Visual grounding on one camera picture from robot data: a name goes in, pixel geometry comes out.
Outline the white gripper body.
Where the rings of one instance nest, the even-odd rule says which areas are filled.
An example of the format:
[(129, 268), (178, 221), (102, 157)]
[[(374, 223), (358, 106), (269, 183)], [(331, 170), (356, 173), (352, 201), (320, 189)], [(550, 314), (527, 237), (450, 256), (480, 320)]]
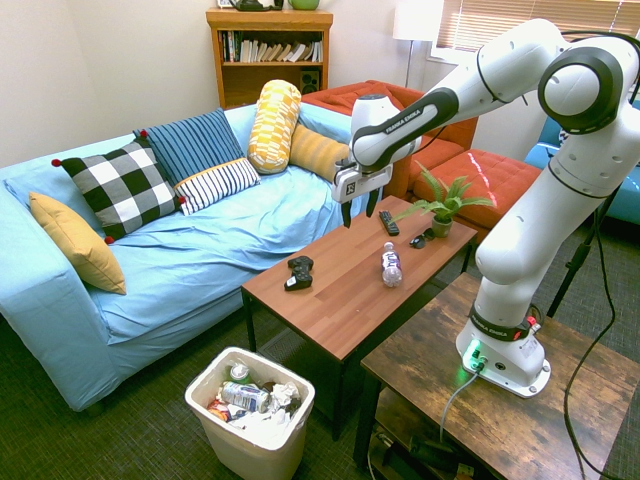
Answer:
[(338, 203), (346, 203), (352, 199), (377, 191), (391, 181), (393, 166), (364, 173), (358, 164), (337, 168), (332, 186), (332, 198)]

